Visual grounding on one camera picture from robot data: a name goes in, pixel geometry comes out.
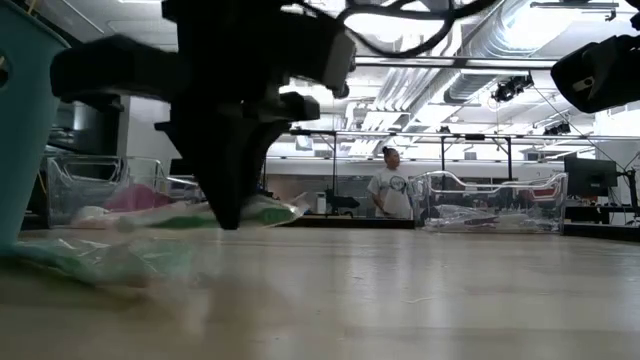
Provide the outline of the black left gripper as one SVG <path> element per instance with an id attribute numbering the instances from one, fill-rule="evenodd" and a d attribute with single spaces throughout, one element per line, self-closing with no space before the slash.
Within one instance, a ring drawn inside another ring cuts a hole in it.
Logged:
<path id="1" fill-rule="evenodd" d="M 193 92 L 178 97 L 170 120 L 154 124 L 167 135 L 203 191 L 225 230 L 239 227 L 244 205 L 258 192 L 258 183 L 270 146 L 290 128 L 291 122 L 316 120 L 320 105 L 297 92 L 275 94 L 255 101 L 220 98 L 215 93 Z M 255 126 L 241 145 L 236 179 L 229 179 L 225 144 L 216 130 Z"/>

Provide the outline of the purple toothbrush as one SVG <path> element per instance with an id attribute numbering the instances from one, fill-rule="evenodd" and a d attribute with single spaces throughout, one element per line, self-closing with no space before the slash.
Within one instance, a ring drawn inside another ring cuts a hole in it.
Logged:
<path id="1" fill-rule="evenodd" d="M 540 208 L 497 211 L 437 205 L 425 217 L 423 228 L 451 233 L 561 233 L 563 224 L 558 216 L 545 216 Z"/>

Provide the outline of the black monitor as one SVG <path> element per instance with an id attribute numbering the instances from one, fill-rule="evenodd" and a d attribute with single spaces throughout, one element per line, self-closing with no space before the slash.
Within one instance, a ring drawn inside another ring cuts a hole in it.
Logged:
<path id="1" fill-rule="evenodd" d="M 608 160 L 564 159 L 568 174 L 567 194 L 579 197 L 607 197 L 609 190 L 618 186 L 616 164 Z"/>
<path id="2" fill-rule="evenodd" d="M 191 167 L 181 158 L 174 158 L 170 161 L 168 179 L 172 190 L 198 187 Z"/>

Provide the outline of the pink paper sheet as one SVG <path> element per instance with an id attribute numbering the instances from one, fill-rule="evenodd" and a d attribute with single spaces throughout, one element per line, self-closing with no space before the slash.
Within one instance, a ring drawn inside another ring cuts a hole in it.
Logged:
<path id="1" fill-rule="evenodd" d="M 172 203 L 169 196 L 143 184 L 130 184 L 117 190 L 103 207 L 112 212 L 133 212 Z"/>

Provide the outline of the black monitor stand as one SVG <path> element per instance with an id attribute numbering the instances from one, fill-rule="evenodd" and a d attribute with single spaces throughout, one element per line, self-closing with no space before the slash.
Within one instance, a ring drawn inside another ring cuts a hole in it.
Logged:
<path id="1" fill-rule="evenodd" d="M 619 177 L 623 177 L 628 182 L 629 195 L 630 195 L 630 206 L 635 213 L 638 213 L 638 194 L 637 194 L 637 183 L 636 183 L 636 170 L 634 168 L 629 168 L 628 170 L 623 170 L 622 172 L 618 172 L 617 175 Z"/>

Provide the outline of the clear plastic bin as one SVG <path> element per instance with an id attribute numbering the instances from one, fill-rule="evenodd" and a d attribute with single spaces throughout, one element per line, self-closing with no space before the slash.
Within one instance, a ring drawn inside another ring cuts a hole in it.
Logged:
<path id="1" fill-rule="evenodd" d="M 199 186 L 172 190 L 162 163 L 145 157 L 60 155 L 46 160 L 48 225 L 70 227 L 73 215 L 84 206 L 103 207 L 117 190 L 143 184 L 166 194 L 172 203 L 204 200 Z"/>
<path id="2" fill-rule="evenodd" d="M 564 226 L 568 175 L 558 173 L 532 181 L 507 181 L 501 184 L 464 182 L 449 171 L 433 171 L 409 180 L 409 195 L 416 227 L 431 208 L 458 205 L 497 211 L 540 208 L 545 216 L 558 216 Z"/>

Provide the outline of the overhead light bar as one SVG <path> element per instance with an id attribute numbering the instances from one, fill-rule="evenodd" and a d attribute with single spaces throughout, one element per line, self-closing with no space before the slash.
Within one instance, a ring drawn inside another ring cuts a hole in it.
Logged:
<path id="1" fill-rule="evenodd" d="M 477 70 L 550 70 L 556 59 L 545 58 L 469 58 L 469 57 L 417 57 L 387 58 L 356 56 L 357 67 L 385 68 L 440 68 Z"/>

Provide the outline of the person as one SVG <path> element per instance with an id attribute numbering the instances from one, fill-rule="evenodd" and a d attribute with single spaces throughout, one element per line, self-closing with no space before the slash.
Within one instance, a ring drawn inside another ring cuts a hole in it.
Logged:
<path id="1" fill-rule="evenodd" d="M 412 206 L 408 194 L 408 176 L 400 168 L 400 156 L 392 147 L 382 148 L 385 167 L 371 178 L 367 191 L 375 206 L 375 216 L 411 220 Z"/>

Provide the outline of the teal plastic bin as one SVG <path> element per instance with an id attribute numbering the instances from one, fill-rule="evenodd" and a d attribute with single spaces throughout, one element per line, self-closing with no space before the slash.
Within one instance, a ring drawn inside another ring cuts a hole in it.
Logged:
<path id="1" fill-rule="evenodd" d="M 59 99 L 50 65 L 69 44 L 11 0 L 0 0 L 0 253 L 20 232 Z"/>

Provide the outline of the black station frame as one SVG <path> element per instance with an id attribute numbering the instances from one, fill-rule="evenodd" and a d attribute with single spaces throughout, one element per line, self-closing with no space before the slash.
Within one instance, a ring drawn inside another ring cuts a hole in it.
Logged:
<path id="1" fill-rule="evenodd" d="M 337 190 L 337 132 L 335 130 L 310 130 L 292 127 L 288 130 L 288 133 L 292 136 L 318 136 L 329 146 L 332 152 L 332 175 L 331 186 L 328 188 L 328 192 L 325 193 L 325 198 L 327 204 L 330 206 L 330 215 L 338 215 L 339 210 L 337 207 L 334 207 L 332 203 L 332 200 L 336 197 Z"/>
<path id="2" fill-rule="evenodd" d="M 481 142 L 490 140 L 493 142 L 496 147 L 504 152 L 507 155 L 507 175 L 508 180 L 513 181 L 513 155 L 512 155 L 512 145 L 513 145 L 513 137 L 509 135 L 496 135 L 496 134 L 480 134 L 480 133 L 469 133 L 469 134 L 458 134 L 458 133 L 450 133 L 444 134 L 441 133 L 438 136 L 440 140 L 440 170 L 446 170 L 446 152 L 447 148 L 445 147 L 445 143 L 447 140 L 451 139 L 452 144 L 457 143 L 458 141 L 471 141 L 471 142 Z"/>

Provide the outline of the black table frame rail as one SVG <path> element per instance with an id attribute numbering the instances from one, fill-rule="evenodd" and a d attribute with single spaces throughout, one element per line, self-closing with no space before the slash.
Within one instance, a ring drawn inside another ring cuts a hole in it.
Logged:
<path id="1" fill-rule="evenodd" d="M 414 230 L 411 220 L 390 220 L 378 218 L 350 218 L 341 216 L 302 216 L 284 224 L 293 228 L 337 228 L 337 229 L 385 229 Z M 622 241 L 640 244 L 640 228 L 596 224 L 569 223 L 563 227 L 563 236 Z"/>

